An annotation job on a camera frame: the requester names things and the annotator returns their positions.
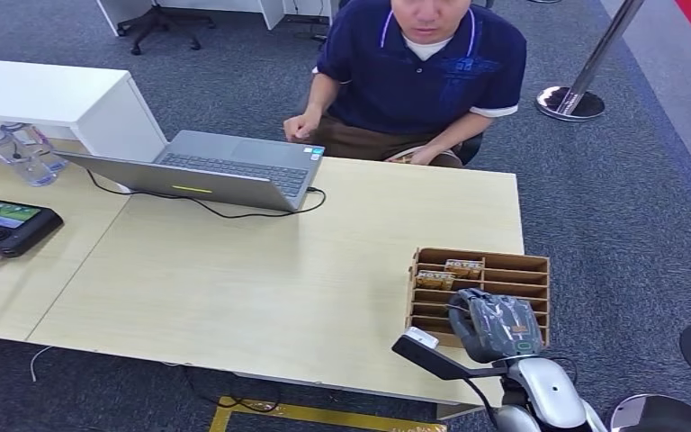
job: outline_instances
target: yellow floor tape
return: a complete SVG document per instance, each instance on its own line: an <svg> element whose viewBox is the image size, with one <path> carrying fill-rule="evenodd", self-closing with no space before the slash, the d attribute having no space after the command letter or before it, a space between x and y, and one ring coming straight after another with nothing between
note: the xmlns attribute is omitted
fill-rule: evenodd
<svg viewBox="0 0 691 432"><path fill-rule="evenodd" d="M272 406L271 403L260 400L245 399L243 402L250 406L258 407L259 409L268 409ZM232 399L224 397L220 399L220 403L229 405L232 403ZM213 418L213 423L211 424L210 432L226 432L227 426L229 425L229 418L233 412L245 412L258 416L281 417L283 419L312 421L315 423L324 423L326 425L380 430L385 432L446 432L445 425L420 423L418 421L401 420L397 418L367 416L364 414L355 414L353 412L301 407L283 403L280 403L279 406L270 412L255 412L242 405L236 405L232 408L218 407L216 409L216 417Z"/></svg>

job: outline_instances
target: brown pants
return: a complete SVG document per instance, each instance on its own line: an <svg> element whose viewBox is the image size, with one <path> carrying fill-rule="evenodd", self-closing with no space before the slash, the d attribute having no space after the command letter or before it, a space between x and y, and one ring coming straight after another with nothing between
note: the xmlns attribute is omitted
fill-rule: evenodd
<svg viewBox="0 0 691 432"><path fill-rule="evenodd" d="M389 135L387 133L346 126L329 115L322 116L319 127L306 142L325 148L325 156L366 160L386 160L402 151L421 147L435 138L435 134ZM456 156L441 154L430 165L462 168Z"/></svg>

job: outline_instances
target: metal stanchion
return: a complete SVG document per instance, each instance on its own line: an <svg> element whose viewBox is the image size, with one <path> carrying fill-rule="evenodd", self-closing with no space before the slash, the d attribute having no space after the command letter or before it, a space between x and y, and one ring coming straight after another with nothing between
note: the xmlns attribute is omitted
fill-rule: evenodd
<svg viewBox="0 0 691 432"><path fill-rule="evenodd" d="M634 19L645 0L625 0L615 13L610 27L595 47L579 77L568 87L550 87L536 97L536 108L542 113L566 122L586 122L601 115L606 104L600 96L587 91L608 50Z"/></svg>

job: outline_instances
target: cardboard organizer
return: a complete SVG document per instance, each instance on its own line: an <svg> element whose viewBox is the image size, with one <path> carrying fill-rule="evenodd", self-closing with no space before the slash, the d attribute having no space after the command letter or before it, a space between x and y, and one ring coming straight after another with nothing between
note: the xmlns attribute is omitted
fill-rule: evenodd
<svg viewBox="0 0 691 432"><path fill-rule="evenodd" d="M478 279L453 280L449 291L417 287L420 270L444 271L447 259L480 261L483 266ZM542 256L523 256L472 252L467 250L418 249L409 269L409 299L406 326L416 327L438 338L439 345L462 347L449 323L446 303L454 292L463 288L478 288L487 293L512 295L531 303L542 341L550 341L550 259Z"/></svg>

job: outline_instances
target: white cable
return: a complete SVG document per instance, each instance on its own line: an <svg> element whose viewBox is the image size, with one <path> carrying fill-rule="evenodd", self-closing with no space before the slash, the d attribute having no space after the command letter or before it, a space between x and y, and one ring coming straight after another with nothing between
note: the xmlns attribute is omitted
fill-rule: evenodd
<svg viewBox="0 0 691 432"><path fill-rule="evenodd" d="M35 376L35 369L33 368L33 365L35 364L35 359L38 358L38 356L40 356L41 354L49 351L51 348L53 348L53 346L47 346L47 347L43 348L41 351L36 353L36 355L34 355L33 358L31 359L31 378L33 379L34 383L38 381L38 378L36 378L36 376Z"/></svg>

